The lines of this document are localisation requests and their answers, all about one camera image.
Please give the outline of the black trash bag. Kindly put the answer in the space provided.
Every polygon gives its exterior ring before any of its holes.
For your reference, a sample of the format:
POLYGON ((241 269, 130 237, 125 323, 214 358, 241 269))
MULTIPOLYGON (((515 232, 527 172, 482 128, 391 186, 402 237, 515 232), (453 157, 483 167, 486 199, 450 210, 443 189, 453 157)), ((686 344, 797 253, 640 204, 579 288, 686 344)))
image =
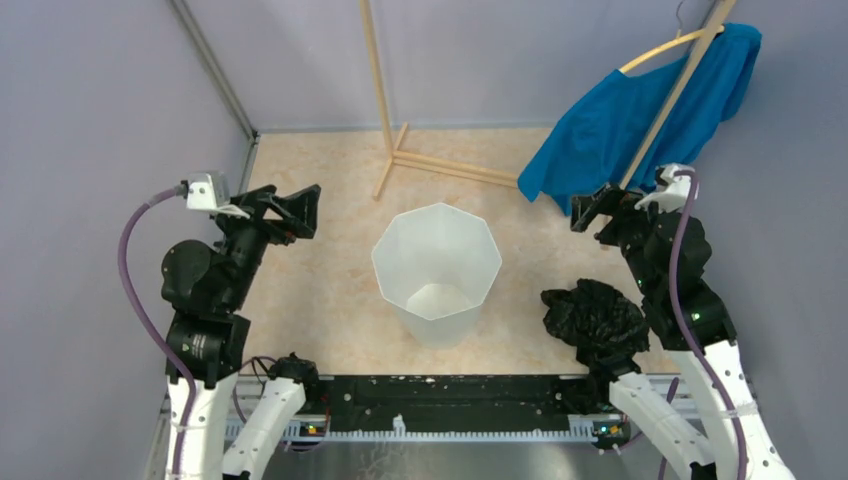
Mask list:
POLYGON ((547 333, 574 347, 577 361, 589 368, 650 348, 642 311, 607 283, 581 278, 572 289, 544 290, 540 298, 548 308, 543 317, 547 333))

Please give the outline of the white plastic trash bin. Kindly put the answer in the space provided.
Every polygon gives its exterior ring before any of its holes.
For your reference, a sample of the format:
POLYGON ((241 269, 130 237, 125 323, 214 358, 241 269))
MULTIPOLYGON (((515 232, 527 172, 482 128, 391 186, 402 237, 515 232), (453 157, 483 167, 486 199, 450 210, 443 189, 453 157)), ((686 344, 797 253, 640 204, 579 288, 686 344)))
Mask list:
POLYGON ((371 260, 383 299, 430 349, 471 333, 503 263, 486 220, 446 203, 396 215, 371 260))

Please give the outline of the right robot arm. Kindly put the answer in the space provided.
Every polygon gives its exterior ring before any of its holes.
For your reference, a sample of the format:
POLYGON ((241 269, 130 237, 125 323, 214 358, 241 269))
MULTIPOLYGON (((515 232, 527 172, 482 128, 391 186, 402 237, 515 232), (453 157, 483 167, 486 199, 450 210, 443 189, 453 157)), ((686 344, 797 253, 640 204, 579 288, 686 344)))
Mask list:
POLYGON ((602 361, 604 374, 586 385, 589 404, 625 413, 681 479, 793 478, 761 418, 728 309, 703 278, 712 248, 691 202, 664 212, 657 200, 606 184, 571 205, 575 232, 608 216, 595 238, 619 248, 647 324, 677 366, 702 427, 694 428, 622 354, 602 361))

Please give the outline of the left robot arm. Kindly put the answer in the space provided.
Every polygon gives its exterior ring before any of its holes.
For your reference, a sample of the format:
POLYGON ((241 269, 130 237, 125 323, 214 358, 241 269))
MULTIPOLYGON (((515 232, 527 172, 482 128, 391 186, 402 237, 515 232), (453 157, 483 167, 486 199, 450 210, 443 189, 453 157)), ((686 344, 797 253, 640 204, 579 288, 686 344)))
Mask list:
POLYGON ((270 245, 317 231, 321 188, 280 197, 266 185, 215 201, 208 214, 223 238, 186 240, 163 258, 161 295, 174 309, 164 339, 171 406, 168 479, 260 479, 297 413, 319 404, 314 362, 291 353, 274 361, 259 403, 230 447, 230 403, 244 363, 250 321, 240 316, 270 245))

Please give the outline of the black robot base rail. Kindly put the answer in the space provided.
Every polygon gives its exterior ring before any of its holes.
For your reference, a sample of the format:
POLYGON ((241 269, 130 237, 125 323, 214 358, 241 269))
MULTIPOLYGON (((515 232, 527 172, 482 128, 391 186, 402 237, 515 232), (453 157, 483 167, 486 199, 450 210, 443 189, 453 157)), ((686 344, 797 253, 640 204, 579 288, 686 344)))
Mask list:
POLYGON ((579 417, 621 413, 585 375, 336 375, 308 389, 300 410, 333 433, 566 431, 579 417))

